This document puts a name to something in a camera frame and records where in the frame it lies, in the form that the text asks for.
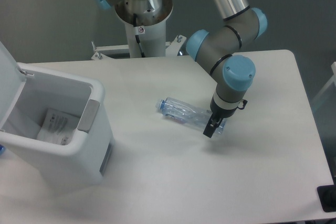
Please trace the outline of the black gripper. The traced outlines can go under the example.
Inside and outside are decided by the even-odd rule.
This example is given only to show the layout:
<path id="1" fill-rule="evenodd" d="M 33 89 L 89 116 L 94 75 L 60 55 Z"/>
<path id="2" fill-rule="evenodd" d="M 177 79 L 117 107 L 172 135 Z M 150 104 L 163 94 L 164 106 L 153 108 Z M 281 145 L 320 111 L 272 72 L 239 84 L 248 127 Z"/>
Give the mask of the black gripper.
<path id="1" fill-rule="evenodd" d="M 214 99 L 211 100 L 210 108 L 212 111 L 212 115 L 209 118 L 205 129 L 203 131 L 203 134 L 209 138 L 213 136 L 215 133 L 216 129 L 220 126 L 222 123 L 223 119 L 231 117 L 237 109 L 243 110 L 247 104 L 247 100 L 242 99 L 241 101 L 238 102 L 237 105 L 233 105 L 232 109 L 224 109 L 219 106 L 219 103 L 215 102 Z"/>

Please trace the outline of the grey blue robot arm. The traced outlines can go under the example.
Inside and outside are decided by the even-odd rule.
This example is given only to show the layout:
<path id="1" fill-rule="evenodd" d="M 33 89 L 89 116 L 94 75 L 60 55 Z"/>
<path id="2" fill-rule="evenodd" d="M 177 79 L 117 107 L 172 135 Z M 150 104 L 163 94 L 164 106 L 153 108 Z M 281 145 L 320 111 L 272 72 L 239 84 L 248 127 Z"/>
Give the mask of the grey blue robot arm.
<path id="1" fill-rule="evenodd" d="M 172 0 L 96 0 L 103 9 L 114 8 L 123 21 L 132 58 L 166 56 L 166 20 Z M 265 14 L 251 8 L 247 0 L 214 0 L 224 25 L 216 33 L 195 32 L 186 43 L 187 53 L 215 81 L 204 135 L 211 137 L 221 123 L 246 106 L 244 95 L 253 82 L 256 68 L 237 54 L 245 44 L 267 29 Z"/>

